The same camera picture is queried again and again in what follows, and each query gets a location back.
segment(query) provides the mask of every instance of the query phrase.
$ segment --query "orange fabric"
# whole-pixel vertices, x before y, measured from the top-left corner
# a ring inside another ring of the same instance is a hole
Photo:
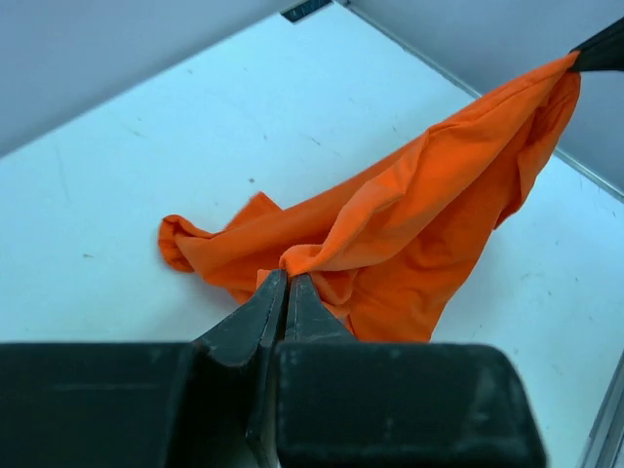
[[[520,208],[553,152],[579,96],[580,75],[566,72],[575,58],[509,82],[287,210],[258,193],[216,234],[167,216],[161,253],[241,302],[268,270],[310,272],[359,338],[428,340],[491,231]]]

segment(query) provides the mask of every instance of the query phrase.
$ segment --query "white floor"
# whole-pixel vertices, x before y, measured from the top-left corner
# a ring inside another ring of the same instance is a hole
[[[197,336],[235,304],[163,264],[162,216],[290,206],[470,101],[338,6],[257,24],[0,159],[0,340]],[[509,355],[556,468],[622,351],[623,241],[624,205],[553,159],[435,333]]]

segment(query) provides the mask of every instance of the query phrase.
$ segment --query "white wall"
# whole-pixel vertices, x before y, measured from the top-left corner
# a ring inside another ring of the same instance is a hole
[[[622,0],[352,0],[479,93],[570,49],[624,16]],[[560,148],[624,191],[624,73],[585,73]]]
[[[0,0],[0,156],[293,3]]]

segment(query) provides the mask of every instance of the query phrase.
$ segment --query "cloth fold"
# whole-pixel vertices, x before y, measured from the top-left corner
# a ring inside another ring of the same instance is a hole
[[[287,210],[258,193],[215,234],[169,215],[162,256],[241,302],[271,269],[310,273],[360,339],[428,340],[555,149],[579,97],[580,75],[568,71],[577,54],[501,86]]]

